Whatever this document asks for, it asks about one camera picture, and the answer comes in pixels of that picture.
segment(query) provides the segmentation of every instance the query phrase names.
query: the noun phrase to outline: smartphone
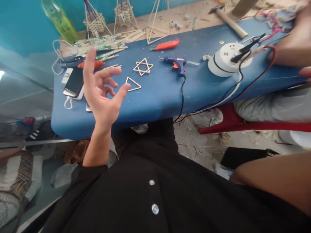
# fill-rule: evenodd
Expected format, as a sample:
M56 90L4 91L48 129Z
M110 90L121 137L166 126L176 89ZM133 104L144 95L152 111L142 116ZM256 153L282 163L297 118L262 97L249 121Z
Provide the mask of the smartphone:
M92 112L92 109L91 109L90 105L88 104L88 102L86 102L86 111Z
M76 98L79 96L83 84L83 69L74 68L63 90L63 94L72 98Z

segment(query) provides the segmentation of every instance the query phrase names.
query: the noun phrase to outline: red plastic chair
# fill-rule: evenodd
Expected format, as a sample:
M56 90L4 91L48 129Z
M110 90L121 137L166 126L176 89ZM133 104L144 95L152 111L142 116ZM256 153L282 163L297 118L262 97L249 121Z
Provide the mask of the red plastic chair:
M217 125L200 129L200 134L244 131L244 130L265 130L265 129L284 129L303 132L311 132L311 124L283 123L283 122L246 122L240 117L233 103L228 103L217 107L223 114L223 121Z

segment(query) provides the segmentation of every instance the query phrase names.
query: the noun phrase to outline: orange tool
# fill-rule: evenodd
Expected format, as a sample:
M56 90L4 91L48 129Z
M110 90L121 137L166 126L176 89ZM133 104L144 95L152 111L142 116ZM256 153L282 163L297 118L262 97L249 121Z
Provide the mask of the orange tool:
M103 61L95 61L95 69L99 69L102 67L105 63ZM84 62L80 63L78 65L78 68L84 68Z
M152 46L149 51L153 50L165 50L165 49L172 49L175 48L179 43L179 39L172 40L163 44L159 44L157 46Z

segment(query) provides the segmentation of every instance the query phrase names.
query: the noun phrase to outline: blue table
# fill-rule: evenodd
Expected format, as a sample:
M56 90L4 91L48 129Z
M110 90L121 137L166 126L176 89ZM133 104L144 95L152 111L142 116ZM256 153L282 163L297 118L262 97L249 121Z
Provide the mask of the blue table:
M239 25L249 33L248 37L259 36L264 32L271 31L265 23L257 22L254 19L240 21ZM280 32L265 43L284 35ZM180 39L180 43L173 50L165 50L163 53L148 50L152 45L176 38ZM147 45L146 40L127 44L129 48L120 52L119 57L107 61L105 66L122 65L122 74L114 77L119 86L125 83L126 77L129 76L142 88L126 95L119 118L112 129L120 130L179 115L183 78L178 78L175 70L160 60L160 57L184 58L200 63L199 66L185 65L187 79L183 89L185 98L183 113L195 111L221 100L225 92L237 83L238 74L234 74L231 78L218 77L209 71L207 61L202 60L204 55L212 55L221 48L220 40L225 43L240 41L227 25L218 25L171 35L152 45ZM268 53L267 51L257 55L252 64L242 70L244 80L233 97L241 93L267 67L269 64L266 59ZM145 57L148 63L154 64L154 67L150 70L150 74L146 73L140 76L138 72L133 71L133 68L136 66L136 61L141 61ZM273 66L239 99L264 95L304 82L305 78L297 77L297 74L298 69L296 68ZM63 138L75 140L90 138L95 125L94 116L92 113L86 112L84 97L79 101L73 100L72 109L64 108L66 96L63 95L62 78L63 75L54 77L52 128L56 134Z

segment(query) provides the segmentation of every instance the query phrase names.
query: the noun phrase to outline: popsicle stick star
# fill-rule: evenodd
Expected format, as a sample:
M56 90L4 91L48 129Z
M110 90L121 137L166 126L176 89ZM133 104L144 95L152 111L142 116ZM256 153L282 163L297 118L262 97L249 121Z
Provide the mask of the popsicle stick star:
M146 65L147 66L147 70L145 70L145 71L140 70L139 65L141 65L141 64ZM133 69L133 71L138 71L140 76L143 76L145 73L150 73L150 69L152 67L153 67L153 64L148 64L147 59L144 58L144 59L142 59L141 62L138 62L138 61L136 62L136 66Z

